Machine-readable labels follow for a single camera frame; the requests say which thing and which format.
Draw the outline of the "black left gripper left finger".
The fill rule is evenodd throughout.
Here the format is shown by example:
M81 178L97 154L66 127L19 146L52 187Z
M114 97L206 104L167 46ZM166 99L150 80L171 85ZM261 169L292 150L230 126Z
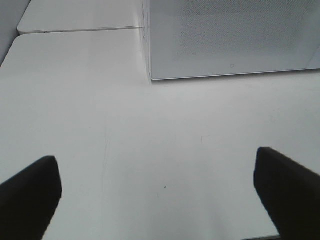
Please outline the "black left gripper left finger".
M59 166L44 156L0 185L0 238L41 240L62 197Z

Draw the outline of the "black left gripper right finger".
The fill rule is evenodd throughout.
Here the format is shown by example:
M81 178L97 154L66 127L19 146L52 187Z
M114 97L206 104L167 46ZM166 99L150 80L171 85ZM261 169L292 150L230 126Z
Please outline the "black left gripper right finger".
M270 147L260 147L253 181L281 239L320 238L318 174Z

